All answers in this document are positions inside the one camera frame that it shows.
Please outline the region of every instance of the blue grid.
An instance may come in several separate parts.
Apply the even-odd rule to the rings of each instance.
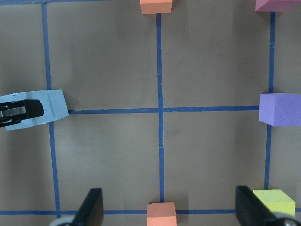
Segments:
[[[51,72],[50,72],[50,54],[48,43],[48,21],[47,21],[47,4],[51,2],[77,2],[77,1],[102,1],[102,0],[2,0],[0,6],[4,5],[22,5],[39,3],[42,7],[42,23],[45,52],[45,70],[47,89],[51,89]],[[164,202],[164,144],[163,144],[163,125],[164,113],[170,112],[223,112],[223,111],[258,111],[259,106],[212,106],[212,107],[173,107],[164,108],[163,89],[162,89],[162,37],[161,37],[161,14],[156,15],[157,20],[157,76],[158,76],[158,108],[136,108],[136,109],[98,109],[98,110],[69,110],[69,114],[127,114],[127,113],[158,113],[159,114],[159,177],[160,177],[160,201]],[[275,52],[275,12],[270,14],[270,49],[269,49],[269,93],[274,89],[274,52]],[[267,126],[266,141],[266,161],[265,161],[265,178],[264,189],[269,188],[269,167],[271,152],[271,135],[272,127]],[[55,155],[55,133],[54,123],[49,123],[49,136],[51,148],[51,160],[53,170],[54,192],[55,192],[55,211],[23,210],[23,211],[0,211],[0,215],[75,215],[76,211],[61,211],[59,187],[56,168]],[[301,208],[296,208],[296,212],[301,212]],[[177,214],[234,214],[235,210],[177,210]],[[106,210],[106,215],[145,215],[145,210]]]

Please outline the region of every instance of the orange cube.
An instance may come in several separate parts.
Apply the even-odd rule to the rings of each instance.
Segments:
[[[152,203],[147,205],[147,226],[176,226],[174,202]]]
[[[142,14],[170,13],[173,0],[140,0]]]

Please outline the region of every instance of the black clamp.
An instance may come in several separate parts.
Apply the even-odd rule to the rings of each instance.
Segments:
[[[235,197],[236,218],[241,226],[301,226],[294,217],[276,216],[247,186],[237,186]]]
[[[0,103],[0,127],[15,125],[22,120],[43,115],[43,105],[39,100]]]

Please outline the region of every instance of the yellow-green cube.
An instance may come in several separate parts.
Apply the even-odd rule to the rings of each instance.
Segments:
[[[254,190],[253,193],[271,211],[295,216],[296,203],[281,190]]]

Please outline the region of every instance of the cube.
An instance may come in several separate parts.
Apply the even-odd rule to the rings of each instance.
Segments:
[[[271,126],[301,126],[301,95],[260,94],[259,121]]]
[[[142,14],[170,13],[173,0],[140,0]]]
[[[152,203],[147,205],[147,226],[176,226],[174,202]]]
[[[256,0],[255,11],[285,12],[298,5],[301,0]]]
[[[296,203],[281,190],[254,190],[257,198],[271,211],[295,216]]]

